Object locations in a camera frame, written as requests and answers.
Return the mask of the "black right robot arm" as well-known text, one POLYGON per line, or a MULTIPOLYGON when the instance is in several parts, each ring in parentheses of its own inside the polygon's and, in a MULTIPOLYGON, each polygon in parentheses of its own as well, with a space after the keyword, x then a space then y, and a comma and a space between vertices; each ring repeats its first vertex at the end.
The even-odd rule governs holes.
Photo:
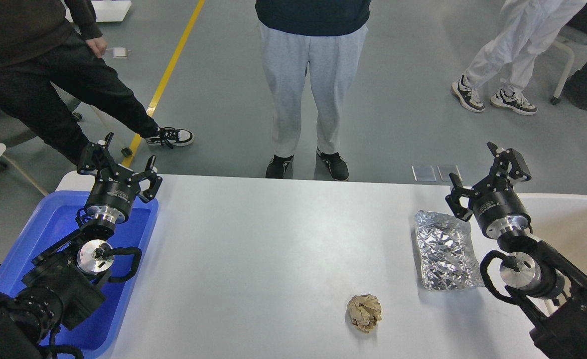
POLYGON ((499 250, 488 252, 480 275, 498 300, 517 305, 533 323, 530 337, 549 359, 587 359, 587 275, 533 235, 531 218, 514 190, 529 181, 521 153, 487 143, 494 161, 487 177, 464 188, 450 173, 446 202, 464 222, 475 216, 483 236, 499 250))

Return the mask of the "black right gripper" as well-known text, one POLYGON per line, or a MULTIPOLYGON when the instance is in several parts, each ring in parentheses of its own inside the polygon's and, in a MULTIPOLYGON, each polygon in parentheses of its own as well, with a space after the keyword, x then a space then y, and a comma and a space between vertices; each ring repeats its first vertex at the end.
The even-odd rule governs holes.
POLYGON ((515 192, 514 185, 530 181, 531 173, 523 155, 517 150, 499 148, 492 142, 487 142, 487 147, 494 161, 487 177, 483 179, 483 186, 464 188, 459 175, 449 173, 451 189, 444 199, 455 218, 468 222, 475 214, 482 234, 497 239, 508 231, 530 227, 530 215, 515 192), (461 204, 463 197, 470 199, 470 209, 461 204))

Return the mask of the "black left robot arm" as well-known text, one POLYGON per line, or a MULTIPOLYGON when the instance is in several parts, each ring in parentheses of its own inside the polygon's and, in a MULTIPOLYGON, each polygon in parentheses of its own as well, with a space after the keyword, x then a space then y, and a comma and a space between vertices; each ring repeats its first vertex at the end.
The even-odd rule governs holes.
POLYGON ((143 251, 112 247, 109 239, 118 223, 127 222, 136 198, 148 203, 156 197, 163 178, 154 155, 140 173, 117 164, 108 150, 112 136, 82 152, 77 172, 93 175, 95 182, 77 212, 78 228, 32 260, 18 295, 0 293, 0 359, 83 358, 78 347, 57 345, 57 334, 100 308, 105 284, 125 283, 137 274, 143 251))

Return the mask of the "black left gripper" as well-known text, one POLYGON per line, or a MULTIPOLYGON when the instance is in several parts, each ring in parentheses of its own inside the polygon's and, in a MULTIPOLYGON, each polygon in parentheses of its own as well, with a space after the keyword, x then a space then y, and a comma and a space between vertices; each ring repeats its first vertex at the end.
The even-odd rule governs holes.
POLYGON ((108 214, 114 218, 113 223, 127 222, 136 196, 141 202, 148 203, 156 198, 163 178, 155 168, 156 156, 150 156, 143 172, 135 174, 129 169, 116 169, 116 162, 108 147, 114 133, 108 132, 104 140, 88 143, 77 165, 80 175, 93 175, 95 184, 84 206, 87 214, 97 218, 98 214, 108 214), (128 178, 133 176, 133 187, 128 178), (141 182, 148 182, 142 189, 141 182))

